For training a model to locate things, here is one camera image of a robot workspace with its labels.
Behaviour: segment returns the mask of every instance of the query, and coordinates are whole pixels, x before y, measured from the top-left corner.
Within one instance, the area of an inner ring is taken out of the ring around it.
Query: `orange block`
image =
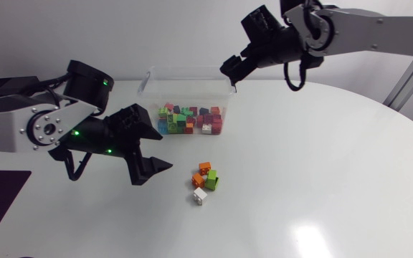
[[[209,162],[203,162],[199,164],[199,172],[202,176],[207,175],[210,169],[212,169],[212,165]]]
[[[195,187],[200,187],[204,188],[205,187],[205,180],[200,176],[199,173],[195,173],[195,175],[192,176],[192,184]]]

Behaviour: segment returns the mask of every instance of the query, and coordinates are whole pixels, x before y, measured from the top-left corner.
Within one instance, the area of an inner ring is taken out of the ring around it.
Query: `white wall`
[[[142,78],[153,65],[219,66],[246,47],[240,21],[261,4],[279,17],[278,0],[0,0],[0,77],[56,77],[70,59],[117,80]],[[335,4],[413,16],[410,0]],[[309,70],[308,80],[382,102],[411,60],[372,52],[333,56]],[[292,67],[296,80],[298,64]],[[252,78],[282,79],[283,67],[257,71]]]

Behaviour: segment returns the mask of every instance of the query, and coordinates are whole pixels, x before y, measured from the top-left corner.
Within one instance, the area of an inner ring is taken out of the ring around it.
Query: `red block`
[[[193,134],[194,133],[194,128],[184,128],[184,133],[185,134]]]
[[[194,116],[197,116],[197,107],[190,107],[189,110],[194,113]]]
[[[212,126],[212,134],[220,134],[222,129],[221,123],[214,123]]]
[[[212,107],[211,110],[213,115],[219,115],[221,113],[219,107]]]
[[[186,120],[186,123],[191,123],[191,124],[194,124],[194,125],[195,125],[195,118],[193,118],[193,117],[188,117],[187,120]]]
[[[172,111],[173,110],[174,105],[170,104],[170,103],[166,103],[165,104],[165,108],[168,108],[168,110]]]
[[[199,115],[197,117],[197,127],[201,128],[204,125],[204,116],[203,115]]]
[[[213,123],[213,115],[205,115],[204,116],[205,123]]]

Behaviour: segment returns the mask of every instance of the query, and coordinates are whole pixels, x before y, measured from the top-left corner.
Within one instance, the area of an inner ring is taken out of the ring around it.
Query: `black cable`
[[[86,153],[82,161],[80,161],[79,168],[77,168],[75,172],[75,164],[74,164],[71,151],[68,152],[67,158],[65,159],[65,166],[66,166],[66,172],[68,174],[68,178],[71,181],[77,181],[81,177],[82,172],[84,172],[87,162],[89,161],[91,156],[92,156],[91,153]]]
[[[289,67],[289,64],[286,62],[286,63],[285,63],[285,66],[284,66],[286,84],[288,84],[288,87],[289,87],[292,91],[298,91],[298,90],[302,89],[302,87],[303,87],[304,84],[305,84],[305,77],[307,76],[307,69],[300,67],[300,69],[299,69],[300,84],[299,84],[299,87],[296,87],[296,86],[291,82],[290,76],[289,76],[289,74],[288,74],[288,67]]]
[[[47,87],[45,90],[50,93],[50,95],[53,97],[53,99],[55,101],[55,105],[58,108],[60,108],[60,99],[58,98],[57,93],[55,93],[54,90],[52,88],[49,88],[49,87]]]

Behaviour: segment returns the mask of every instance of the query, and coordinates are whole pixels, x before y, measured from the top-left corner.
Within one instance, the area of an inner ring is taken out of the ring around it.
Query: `white block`
[[[197,202],[198,205],[202,205],[206,197],[207,193],[205,193],[205,191],[203,191],[200,187],[197,187],[197,189],[195,189],[194,201]]]
[[[201,127],[201,133],[212,134],[212,124],[203,124]]]

